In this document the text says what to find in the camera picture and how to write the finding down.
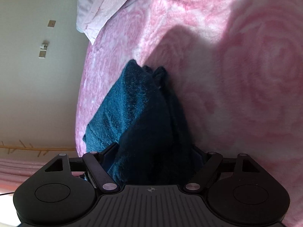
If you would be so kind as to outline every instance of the metal pivot cap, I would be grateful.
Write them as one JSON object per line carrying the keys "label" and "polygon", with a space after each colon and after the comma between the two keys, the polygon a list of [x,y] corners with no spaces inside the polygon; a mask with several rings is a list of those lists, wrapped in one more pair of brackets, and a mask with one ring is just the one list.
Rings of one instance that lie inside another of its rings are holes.
{"label": "metal pivot cap", "polygon": [[186,189],[190,190],[190,191],[194,191],[194,190],[198,190],[200,189],[200,185],[197,183],[188,183],[186,184]]}
{"label": "metal pivot cap", "polygon": [[115,190],[117,187],[118,186],[115,183],[105,183],[102,185],[102,188],[108,191]]}

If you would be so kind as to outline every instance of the folded towel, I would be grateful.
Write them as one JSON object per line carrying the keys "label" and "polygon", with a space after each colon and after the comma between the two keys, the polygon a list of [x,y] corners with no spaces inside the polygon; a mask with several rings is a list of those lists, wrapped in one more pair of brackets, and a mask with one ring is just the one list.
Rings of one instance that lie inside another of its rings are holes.
{"label": "folded towel", "polygon": [[83,137],[87,152],[120,144],[110,176],[120,185],[185,184],[193,175],[183,110],[159,67],[125,66]]}

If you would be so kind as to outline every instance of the cable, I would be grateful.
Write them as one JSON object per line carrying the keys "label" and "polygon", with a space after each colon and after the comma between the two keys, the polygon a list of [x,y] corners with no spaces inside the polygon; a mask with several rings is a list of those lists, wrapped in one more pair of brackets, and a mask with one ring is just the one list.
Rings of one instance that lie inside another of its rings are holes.
{"label": "cable", "polygon": [[10,194],[13,194],[14,192],[10,192],[10,193],[4,193],[4,194],[0,194],[1,195],[10,195]]}

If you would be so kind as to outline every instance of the wall outlet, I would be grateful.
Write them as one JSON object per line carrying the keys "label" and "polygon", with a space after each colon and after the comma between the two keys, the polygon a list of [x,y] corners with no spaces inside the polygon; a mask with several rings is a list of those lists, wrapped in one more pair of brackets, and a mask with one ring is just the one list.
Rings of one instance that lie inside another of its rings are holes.
{"label": "wall outlet", "polygon": [[55,20],[50,20],[47,27],[55,27]]}
{"label": "wall outlet", "polygon": [[45,56],[46,56],[46,51],[40,51],[39,58],[40,59],[45,59]]}

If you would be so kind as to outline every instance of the bed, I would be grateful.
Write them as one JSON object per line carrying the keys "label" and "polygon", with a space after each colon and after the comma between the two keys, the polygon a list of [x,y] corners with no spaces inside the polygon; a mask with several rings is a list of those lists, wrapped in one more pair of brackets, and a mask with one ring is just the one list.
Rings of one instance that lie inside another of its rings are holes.
{"label": "bed", "polygon": [[164,66],[196,146],[248,153],[289,192],[284,224],[303,226],[303,0],[127,0],[97,32],[78,98],[80,156],[125,64]]}

